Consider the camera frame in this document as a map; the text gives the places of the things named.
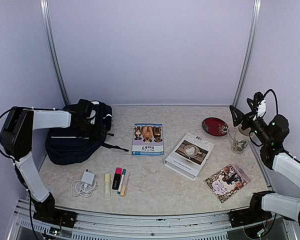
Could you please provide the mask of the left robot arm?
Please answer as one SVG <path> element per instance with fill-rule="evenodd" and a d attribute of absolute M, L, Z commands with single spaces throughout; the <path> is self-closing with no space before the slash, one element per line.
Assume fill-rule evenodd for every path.
<path fill-rule="evenodd" d="M 106 140 L 112 108 L 100 101 L 80 99 L 63 109 L 14 106 L 0 132 L 0 153 L 12 160 L 19 181 L 29 192 L 33 218 L 73 228 L 77 213 L 55 207 L 33 160 L 33 131 L 49 129 L 45 147 L 50 160 L 61 166 L 86 161 Z"/>

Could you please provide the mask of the navy blue backpack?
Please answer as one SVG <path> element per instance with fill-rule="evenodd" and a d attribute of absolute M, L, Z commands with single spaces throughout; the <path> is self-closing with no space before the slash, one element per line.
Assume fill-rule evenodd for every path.
<path fill-rule="evenodd" d="M 90 139 L 76 137 L 70 127 L 51 128 L 45 140 L 45 149 L 49 159 L 56 165 L 71 165 L 86 161 L 100 147 L 107 149 L 118 149 L 127 152 L 125 148 L 106 143 L 107 136 L 114 136 L 110 133 L 112 126 L 112 108 L 101 102 L 91 101 L 93 104 L 100 104 L 100 119 L 106 126 L 106 136 L 101 139 Z M 66 105 L 63 110 L 71 113 L 76 104 Z"/>

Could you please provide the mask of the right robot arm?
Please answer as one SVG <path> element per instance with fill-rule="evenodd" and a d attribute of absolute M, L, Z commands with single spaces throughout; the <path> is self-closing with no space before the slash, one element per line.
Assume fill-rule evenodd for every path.
<path fill-rule="evenodd" d="M 300 188 L 300 162 L 283 147 L 284 139 L 290 132 L 287 118 L 276 114 L 270 123 L 266 123 L 259 115 L 265 101 L 255 102 L 249 98 L 247 103 L 251 111 L 246 114 L 233 105 L 229 107 L 233 125 L 254 133 L 261 143 L 260 158 L 263 164 Z M 258 221 L 265 214 L 275 213 L 297 222 L 300 226 L 300 198 L 280 195 L 270 190 L 256 192 L 252 195 L 245 213 L 250 222 Z"/>

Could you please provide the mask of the white charger with cable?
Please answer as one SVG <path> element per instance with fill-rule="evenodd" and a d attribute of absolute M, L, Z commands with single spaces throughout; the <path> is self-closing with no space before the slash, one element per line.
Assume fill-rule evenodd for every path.
<path fill-rule="evenodd" d="M 70 185 L 70 194 L 72 197 L 89 198 L 92 196 L 93 190 L 97 186 L 95 174 L 86 169 L 81 179 L 74 180 Z"/>

